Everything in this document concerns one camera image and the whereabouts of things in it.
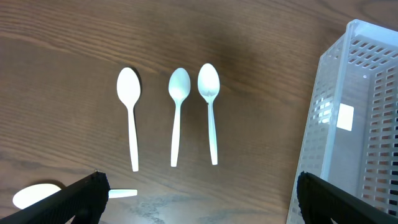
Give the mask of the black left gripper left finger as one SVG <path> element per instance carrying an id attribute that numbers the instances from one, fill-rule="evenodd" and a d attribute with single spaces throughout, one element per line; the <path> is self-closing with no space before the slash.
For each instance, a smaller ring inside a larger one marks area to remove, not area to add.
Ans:
<path id="1" fill-rule="evenodd" d="M 110 186 L 103 172 L 91 175 L 61 191 L 1 219 L 1 224 L 97 224 L 105 211 Z"/>

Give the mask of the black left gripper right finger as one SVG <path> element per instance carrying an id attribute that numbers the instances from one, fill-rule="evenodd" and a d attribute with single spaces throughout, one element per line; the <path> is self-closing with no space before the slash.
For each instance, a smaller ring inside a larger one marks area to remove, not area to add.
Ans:
<path id="1" fill-rule="evenodd" d="M 296 189 L 300 213 L 306 224 L 397 223 L 397 218 L 374 208 L 309 172 L 300 173 Z"/>

